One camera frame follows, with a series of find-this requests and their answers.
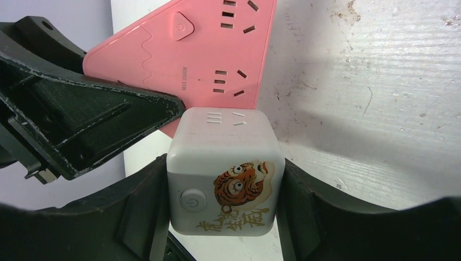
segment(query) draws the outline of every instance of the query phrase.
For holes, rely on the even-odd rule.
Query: tiger illustration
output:
[[[225,214],[233,210],[251,210],[272,193],[275,166],[270,161],[254,160],[231,167],[213,182],[215,196]]]

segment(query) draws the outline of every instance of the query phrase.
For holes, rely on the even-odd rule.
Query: power button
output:
[[[181,194],[181,205],[185,210],[198,212],[207,204],[205,193],[198,189],[188,189]]]

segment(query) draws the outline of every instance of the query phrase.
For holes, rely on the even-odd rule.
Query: white cube socket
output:
[[[285,158],[261,111],[188,109],[166,165],[177,232],[260,236],[271,230]]]

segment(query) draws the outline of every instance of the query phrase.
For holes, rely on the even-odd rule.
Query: pink power strip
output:
[[[186,108],[255,109],[276,0],[173,0],[88,52],[86,75],[178,96]],[[161,130],[173,137],[178,120]]]

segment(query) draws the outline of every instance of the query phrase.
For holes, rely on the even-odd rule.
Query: white power button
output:
[[[198,189],[188,189],[181,194],[181,205],[185,210],[198,212],[207,204],[205,193]]]

